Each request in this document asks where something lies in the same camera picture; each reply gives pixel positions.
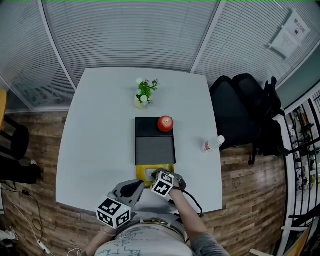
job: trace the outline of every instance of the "power strip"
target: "power strip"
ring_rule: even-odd
[[[51,255],[51,252],[49,251],[49,249],[40,240],[38,240],[38,245],[42,248],[42,250],[46,254]]]

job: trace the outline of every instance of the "bottle cap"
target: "bottle cap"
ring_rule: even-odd
[[[220,144],[224,143],[226,141],[225,137],[223,137],[222,135],[218,136],[218,142]]]

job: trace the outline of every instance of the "black tray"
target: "black tray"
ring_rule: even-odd
[[[169,165],[176,163],[173,129],[158,129],[159,117],[135,118],[135,165]]]

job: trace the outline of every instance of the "white flower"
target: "white flower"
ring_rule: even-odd
[[[142,102],[146,102],[148,100],[148,97],[146,95],[141,96],[140,100]]]
[[[138,85],[140,85],[142,82],[143,82],[142,78],[138,78],[138,79],[136,80],[136,83],[137,83]]]

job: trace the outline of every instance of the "potted plant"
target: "potted plant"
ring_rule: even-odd
[[[134,105],[138,109],[146,110],[153,101],[153,94],[158,89],[159,81],[156,80],[142,80],[138,78],[136,80],[138,84],[138,90],[134,96]]]

